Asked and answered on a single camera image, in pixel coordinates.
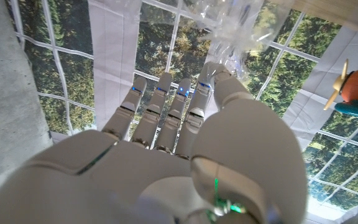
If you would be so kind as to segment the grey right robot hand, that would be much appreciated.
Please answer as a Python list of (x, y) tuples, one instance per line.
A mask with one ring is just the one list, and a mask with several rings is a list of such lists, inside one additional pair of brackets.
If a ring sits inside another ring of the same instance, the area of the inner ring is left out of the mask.
[(301, 223), (305, 165), (292, 130), (219, 63), (186, 82), (157, 129), (168, 78), (131, 140), (135, 81), (100, 130), (36, 154), (0, 187), (0, 223)]

